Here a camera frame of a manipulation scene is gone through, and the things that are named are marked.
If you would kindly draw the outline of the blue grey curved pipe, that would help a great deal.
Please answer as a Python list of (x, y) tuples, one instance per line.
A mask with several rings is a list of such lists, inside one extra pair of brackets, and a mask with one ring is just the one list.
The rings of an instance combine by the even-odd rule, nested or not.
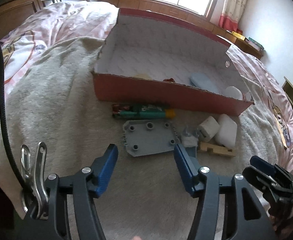
[(181, 143), (190, 157), (197, 158), (198, 136), (188, 126), (181, 133)]

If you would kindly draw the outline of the wooden notched block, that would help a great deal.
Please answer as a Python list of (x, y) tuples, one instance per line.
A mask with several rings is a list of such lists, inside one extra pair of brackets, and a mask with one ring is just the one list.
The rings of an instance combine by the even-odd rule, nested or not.
[(226, 157), (235, 157), (235, 151), (223, 146), (210, 144), (208, 142), (200, 142), (200, 150), (210, 154), (221, 155)]

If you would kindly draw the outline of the white earbuds case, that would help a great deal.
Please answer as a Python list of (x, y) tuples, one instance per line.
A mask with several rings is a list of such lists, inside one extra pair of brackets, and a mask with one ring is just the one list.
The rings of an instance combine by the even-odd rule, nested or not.
[(228, 149), (235, 147), (238, 126), (236, 122), (226, 114), (221, 114), (217, 120), (220, 128), (214, 136), (214, 140), (219, 145)]

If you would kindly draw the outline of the grey plastic plate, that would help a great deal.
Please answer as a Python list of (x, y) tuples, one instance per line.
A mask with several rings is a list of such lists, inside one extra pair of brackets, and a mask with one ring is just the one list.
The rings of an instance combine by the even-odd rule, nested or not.
[(129, 120), (123, 124), (124, 148), (133, 157), (171, 152), (180, 143), (168, 119)]

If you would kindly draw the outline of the green cartoon lighter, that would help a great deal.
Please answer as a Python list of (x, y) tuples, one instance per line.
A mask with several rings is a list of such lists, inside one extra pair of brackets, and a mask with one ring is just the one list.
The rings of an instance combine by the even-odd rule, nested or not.
[(112, 117), (126, 120), (172, 119), (176, 113), (171, 108), (140, 104), (113, 104)]

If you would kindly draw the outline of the white cap bottle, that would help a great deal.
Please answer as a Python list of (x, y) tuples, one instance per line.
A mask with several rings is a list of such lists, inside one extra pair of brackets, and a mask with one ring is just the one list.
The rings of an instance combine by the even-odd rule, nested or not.
[(223, 91), (223, 96), (226, 96), (228, 98), (234, 98), (236, 100), (246, 100), (251, 101), (252, 96), (251, 93), (248, 92), (246, 94), (243, 94), (238, 88), (234, 86), (229, 86)]

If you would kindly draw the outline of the light blue oval case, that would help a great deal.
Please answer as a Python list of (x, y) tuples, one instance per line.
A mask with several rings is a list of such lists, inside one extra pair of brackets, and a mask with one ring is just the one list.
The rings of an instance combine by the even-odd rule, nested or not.
[(219, 89), (213, 83), (209, 77), (203, 73), (193, 73), (190, 76), (191, 84), (199, 89), (207, 90), (211, 93), (220, 94)]

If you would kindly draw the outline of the wooden ruler on quilt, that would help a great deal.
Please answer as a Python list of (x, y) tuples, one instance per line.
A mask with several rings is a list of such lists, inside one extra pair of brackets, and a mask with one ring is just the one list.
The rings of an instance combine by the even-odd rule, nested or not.
[(277, 120), (277, 126), (280, 133), (281, 142), (283, 143), (283, 147), (286, 150), (287, 149), (287, 142), (285, 137), (285, 126), (283, 125), (282, 120)]

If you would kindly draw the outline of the beige fuzzy towel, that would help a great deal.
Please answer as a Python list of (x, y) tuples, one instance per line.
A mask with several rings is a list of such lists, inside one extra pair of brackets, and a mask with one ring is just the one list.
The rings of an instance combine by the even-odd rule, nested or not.
[[(197, 201), (186, 193), (172, 153), (134, 158), (123, 148), (123, 122), (111, 117), (111, 103), (98, 101), (91, 69), (104, 41), (78, 37), (60, 42), (31, 62), (6, 99), (10, 144), (17, 164), (20, 147), (32, 154), (47, 145), (45, 175), (63, 177), (91, 165), (107, 146), (119, 158), (106, 193), (95, 201), (107, 239), (186, 239)], [(255, 104), (239, 118), (236, 157), (198, 154), (200, 164), (224, 176), (240, 173), (253, 155), (278, 162), (283, 150), (261, 87), (244, 77)], [(21, 186), (9, 166), (0, 131), (0, 187), (23, 219)]]

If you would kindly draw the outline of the silver metal clip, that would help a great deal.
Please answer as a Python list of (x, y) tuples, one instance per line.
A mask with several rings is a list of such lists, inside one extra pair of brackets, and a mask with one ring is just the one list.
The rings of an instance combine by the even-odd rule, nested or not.
[(20, 160), (21, 173), (25, 183), (33, 190), (36, 199), (35, 219), (46, 220), (48, 218), (48, 193), (45, 189), (44, 171), (46, 164), (47, 146), (39, 142), (35, 159), (31, 162), (31, 153), (27, 145), (21, 146)]

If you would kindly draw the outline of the red cardboard box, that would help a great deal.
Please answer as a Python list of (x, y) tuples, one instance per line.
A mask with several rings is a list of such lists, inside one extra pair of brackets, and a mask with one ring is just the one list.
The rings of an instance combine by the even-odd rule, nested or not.
[[(223, 96), (229, 86), (251, 93), (228, 54), (231, 46), (226, 39), (178, 18), (119, 9), (93, 68), (96, 97), (239, 116), (254, 100)], [(152, 79), (135, 78), (138, 73)], [(209, 77), (220, 94), (193, 86), (193, 73)]]

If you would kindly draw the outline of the yellow book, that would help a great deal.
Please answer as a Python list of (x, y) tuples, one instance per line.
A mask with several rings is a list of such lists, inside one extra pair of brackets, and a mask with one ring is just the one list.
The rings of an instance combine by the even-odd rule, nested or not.
[(240, 39), (240, 40), (245, 40), (245, 37), (235, 31), (232, 31), (232, 35), (235, 36), (237, 39)]

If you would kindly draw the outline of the pink patterned quilt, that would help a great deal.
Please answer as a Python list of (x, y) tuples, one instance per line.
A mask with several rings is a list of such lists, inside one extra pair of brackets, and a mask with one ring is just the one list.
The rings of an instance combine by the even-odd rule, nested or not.
[[(118, 11), (107, 2), (59, 2), (29, 16), (1, 40), (5, 61), (5, 100), (26, 76), (31, 62), (52, 46), (78, 37), (91, 37), (105, 42), (117, 22)], [(282, 86), (263, 63), (231, 45), (228, 54), (234, 66), (243, 80), (245, 77), (261, 87), (261, 100), (274, 117), (277, 131), (278, 119), (285, 126), (287, 149), (283, 147), (277, 164), (293, 174), (293, 108)], [(177, 109), (177, 114), (175, 122), (181, 128), (183, 125), (198, 125), (208, 112)]]

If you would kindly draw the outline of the wooden window bench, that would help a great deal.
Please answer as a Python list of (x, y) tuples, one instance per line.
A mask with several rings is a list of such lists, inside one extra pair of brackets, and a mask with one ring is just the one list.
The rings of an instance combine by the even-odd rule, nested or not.
[(187, 9), (179, 8), (175, 5), (170, 5), (164, 2), (157, 2), (153, 0), (98, 0), (101, 2), (108, 2), (115, 5), (118, 8), (127, 8), (127, 9), (137, 9), (143, 11), (151, 11), (164, 15), (168, 15), (180, 20), (184, 20), (193, 25), (196, 25), (199, 28), (205, 29), (211, 32), (214, 35), (221, 36), (226, 38), (230, 42), (238, 46), (242, 51), (253, 55), (257, 59), (261, 59), (263, 53), (255, 49), (253, 46), (247, 42), (238, 39), (231, 32), (226, 31), (218, 27), (217, 25), (209, 22), (203, 16), (191, 12)]

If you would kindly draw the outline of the right pink white curtain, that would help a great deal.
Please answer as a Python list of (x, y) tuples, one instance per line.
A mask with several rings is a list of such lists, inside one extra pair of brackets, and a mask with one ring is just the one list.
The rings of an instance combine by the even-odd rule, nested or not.
[(246, 4), (247, 0), (224, 0), (219, 27), (236, 32)]

